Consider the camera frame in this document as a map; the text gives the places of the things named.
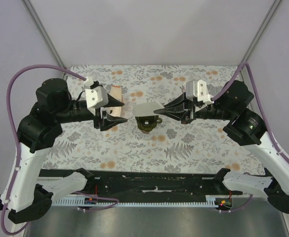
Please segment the orange coffee filter pack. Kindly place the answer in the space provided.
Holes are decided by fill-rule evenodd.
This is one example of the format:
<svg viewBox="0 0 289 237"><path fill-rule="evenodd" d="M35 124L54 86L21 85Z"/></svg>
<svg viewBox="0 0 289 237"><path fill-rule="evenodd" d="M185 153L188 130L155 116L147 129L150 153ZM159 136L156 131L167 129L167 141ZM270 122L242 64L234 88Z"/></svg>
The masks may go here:
<svg viewBox="0 0 289 237"><path fill-rule="evenodd" d="M118 101L123 102L123 93L120 86L113 85L109 95L114 99L113 104L115 106L110 106L108 112L114 117L120 117L122 114L122 106L118 106Z"/></svg>

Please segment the green glass dripper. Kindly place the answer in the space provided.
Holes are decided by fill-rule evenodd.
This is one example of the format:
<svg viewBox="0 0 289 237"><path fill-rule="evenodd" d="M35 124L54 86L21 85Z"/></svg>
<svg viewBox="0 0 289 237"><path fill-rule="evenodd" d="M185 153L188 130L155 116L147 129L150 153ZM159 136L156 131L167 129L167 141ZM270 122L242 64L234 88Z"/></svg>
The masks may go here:
<svg viewBox="0 0 289 237"><path fill-rule="evenodd" d="M135 119L139 130L146 130L150 132L163 121L158 115L135 117Z"/></svg>

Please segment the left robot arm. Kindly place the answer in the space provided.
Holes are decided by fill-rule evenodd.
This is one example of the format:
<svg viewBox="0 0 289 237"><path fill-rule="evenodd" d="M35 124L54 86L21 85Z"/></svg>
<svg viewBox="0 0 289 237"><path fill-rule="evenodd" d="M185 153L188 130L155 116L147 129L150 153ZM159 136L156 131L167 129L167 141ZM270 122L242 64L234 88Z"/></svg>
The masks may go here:
<svg viewBox="0 0 289 237"><path fill-rule="evenodd" d="M41 218L53 202L67 195L93 192L95 177L84 168L47 185L37 182L44 160L63 132L62 124L91 120L96 129L106 131L126 122L125 118L106 112L107 108L122 107L123 102L108 94L99 83L88 88L85 96L85 100L72 99L63 79L48 79L36 90L37 102L17 129L20 152L10 177L14 184L0 195L0 210L8 211L14 224Z"/></svg>

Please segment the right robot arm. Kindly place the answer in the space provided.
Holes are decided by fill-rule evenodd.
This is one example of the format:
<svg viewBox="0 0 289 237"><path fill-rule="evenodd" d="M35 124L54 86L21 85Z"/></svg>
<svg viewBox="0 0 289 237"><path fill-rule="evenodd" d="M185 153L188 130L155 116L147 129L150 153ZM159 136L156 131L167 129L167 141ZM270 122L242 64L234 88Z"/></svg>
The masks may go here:
<svg viewBox="0 0 289 237"><path fill-rule="evenodd" d="M227 191L254 195L268 201L277 210L289 214L289 159L284 159L268 134L267 123L248 108L254 95L242 81L234 81L215 101L203 80L192 80L186 91L172 102L154 111L189 124L196 119L227 120L226 135L252 153L266 171L264 177L220 169L212 182L217 194Z"/></svg>

